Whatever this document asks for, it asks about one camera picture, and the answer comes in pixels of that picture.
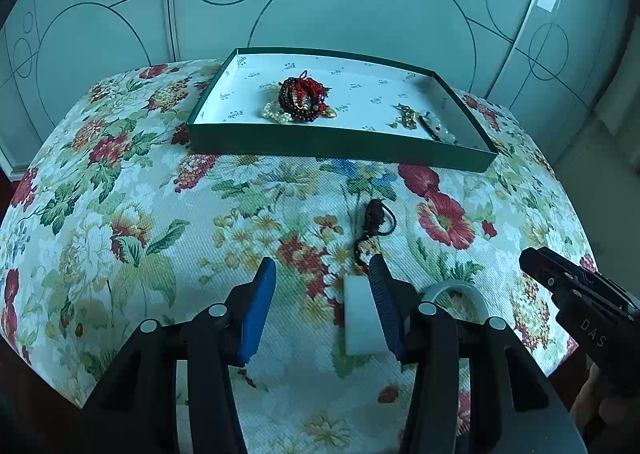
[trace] floral tablecloth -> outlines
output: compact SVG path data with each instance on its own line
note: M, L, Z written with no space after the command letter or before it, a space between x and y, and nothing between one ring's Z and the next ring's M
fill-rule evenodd
M81 406L145 318L180 322L251 280L263 256L277 286L258 354L232 369L250 452L394 450L415 371L391 354L344 355L342 281L357 272L364 206L398 218L365 243L419 289L475 284L546 373L575 343L518 268L549 246L593 268L554 173L509 111L459 93L497 145L484 174L392 163L199 155L185 120L216 61L104 79L39 151L0 228L4 338ZM465 302L444 301L465 313ZM459 426L468 428L463 368ZM188 396L178 393L178 404Z

